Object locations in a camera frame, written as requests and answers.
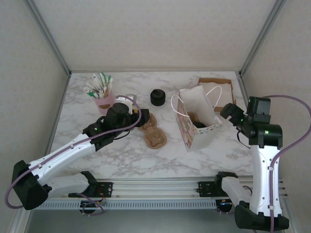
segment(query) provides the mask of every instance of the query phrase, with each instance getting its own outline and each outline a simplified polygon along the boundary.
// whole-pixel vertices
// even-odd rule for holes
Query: black roll of tape
[[[154,106],[161,106],[165,103],[165,92],[155,89],[150,94],[150,101]]]

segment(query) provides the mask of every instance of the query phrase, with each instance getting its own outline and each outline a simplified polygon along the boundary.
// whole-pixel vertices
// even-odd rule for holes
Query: floor
[[[107,211],[86,217],[79,211],[33,211],[26,233],[252,233],[234,215],[215,210]]]

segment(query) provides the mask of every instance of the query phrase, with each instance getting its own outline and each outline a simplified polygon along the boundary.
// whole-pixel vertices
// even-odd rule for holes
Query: white paper bag
[[[177,111],[173,107],[173,97],[177,96]],[[222,122],[216,116],[202,86],[191,89],[183,89],[178,95],[173,95],[171,105],[177,112],[176,120],[187,151],[199,150],[208,147],[208,143],[214,138]],[[200,122],[205,124],[205,128],[196,128],[191,122],[188,112],[198,115]]]

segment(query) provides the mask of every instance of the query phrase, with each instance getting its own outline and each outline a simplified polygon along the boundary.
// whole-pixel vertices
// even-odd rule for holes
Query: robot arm
[[[227,104],[220,115],[230,118],[233,126],[244,134],[253,150],[253,195],[244,190],[237,176],[218,174],[221,189],[236,206],[235,221],[239,228],[270,230],[270,210],[274,209],[275,230],[289,227],[289,220],[282,216],[278,196],[278,160],[271,167],[271,161],[282,147],[282,129],[270,124],[270,99],[250,97],[246,115],[235,104]],[[269,171],[273,171],[273,185],[269,186]],[[274,206],[270,206],[270,190],[273,192]]]
[[[23,160],[16,163],[12,182],[25,171],[32,170],[13,187],[23,207],[26,210],[31,210],[48,198],[68,193],[92,195],[95,192],[97,181],[90,172],[84,171],[74,176],[55,178],[56,174],[78,159],[112,143],[122,132],[147,123],[150,118],[149,110],[141,109],[140,112],[140,117],[136,110],[129,114],[126,104],[115,103],[108,109],[106,116],[102,116],[95,123],[90,124],[65,146],[29,164]]]

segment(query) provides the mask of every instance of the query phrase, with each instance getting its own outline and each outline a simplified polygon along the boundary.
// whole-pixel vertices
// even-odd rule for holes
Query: bag handle
[[[214,90],[216,87],[219,87],[219,88],[220,88],[220,94],[219,94],[218,100],[217,100],[215,106],[213,107],[213,109],[216,108],[216,106],[217,106],[217,104],[218,104],[218,102],[219,102],[220,96],[222,96],[223,89],[222,89],[221,86],[215,86],[213,89],[211,89],[211,90],[206,94],[206,97],[207,97],[207,95],[208,95],[209,93],[211,93],[211,91]]]
[[[185,115],[185,114],[182,114],[182,113],[180,113],[180,112],[178,112],[178,111],[176,111],[176,110],[174,109],[174,107],[173,107],[173,102],[172,102],[174,96],[177,96],[177,97],[179,98],[179,100],[180,100],[182,103],[184,103],[178,95],[172,95],[172,97],[171,97],[171,107],[173,108],[174,112],[176,112],[176,113],[178,113],[178,114],[180,114],[180,115],[182,115],[182,116],[184,116],[184,117],[189,117],[189,118],[190,118],[190,116]]]

